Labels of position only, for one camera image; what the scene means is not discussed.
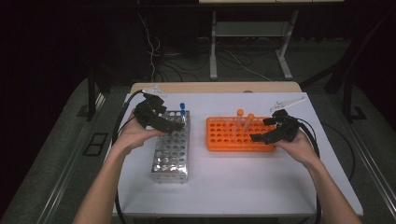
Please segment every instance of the white tabletop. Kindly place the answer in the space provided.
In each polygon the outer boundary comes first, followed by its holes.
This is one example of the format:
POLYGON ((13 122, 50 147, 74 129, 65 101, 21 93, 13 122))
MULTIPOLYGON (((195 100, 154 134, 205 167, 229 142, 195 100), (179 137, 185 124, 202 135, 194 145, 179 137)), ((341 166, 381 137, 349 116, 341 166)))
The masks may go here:
MULTIPOLYGON (((320 155, 355 212, 361 204, 336 159, 318 116, 303 92, 170 93, 163 98, 168 110, 185 103, 191 114, 191 136, 186 184, 159 184, 150 177, 156 138, 126 158, 120 183, 120 207, 129 216, 144 217, 284 217, 316 213, 316 191, 309 173, 283 149, 275 152, 212 152, 205 143, 207 117, 245 113, 271 117, 276 101, 305 97, 287 108, 315 129, 320 155)), ((144 97, 136 95, 126 116, 144 97)))

